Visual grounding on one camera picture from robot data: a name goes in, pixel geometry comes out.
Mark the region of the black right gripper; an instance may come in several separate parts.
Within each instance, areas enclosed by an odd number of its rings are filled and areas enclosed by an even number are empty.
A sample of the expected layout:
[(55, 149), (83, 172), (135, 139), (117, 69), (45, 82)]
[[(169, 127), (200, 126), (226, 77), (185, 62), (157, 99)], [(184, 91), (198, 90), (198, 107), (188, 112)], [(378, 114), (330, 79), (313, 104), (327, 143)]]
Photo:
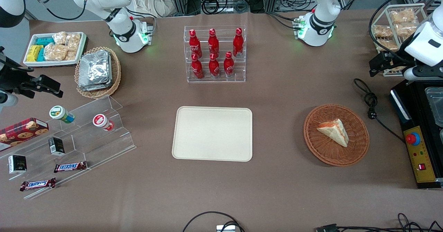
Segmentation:
[(64, 92), (60, 90), (61, 84), (54, 79), (39, 75), (33, 77), (25, 72), (1, 73), (0, 86), (2, 91), (34, 98), (35, 92), (50, 93), (57, 98), (62, 98)]

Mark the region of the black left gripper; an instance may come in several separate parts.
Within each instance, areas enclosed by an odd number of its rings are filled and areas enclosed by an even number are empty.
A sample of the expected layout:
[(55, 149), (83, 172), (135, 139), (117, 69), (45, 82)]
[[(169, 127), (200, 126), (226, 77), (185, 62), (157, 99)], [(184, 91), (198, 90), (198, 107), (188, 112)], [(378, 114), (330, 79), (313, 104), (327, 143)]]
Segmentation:
[(375, 77), (378, 73), (394, 71), (397, 74), (403, 74), (409, 68), (414, 67), (414, 60), (406, 60), (396, 53), (380, 52), (372, 59), (372, 68), (370, 68), (370, 77)]

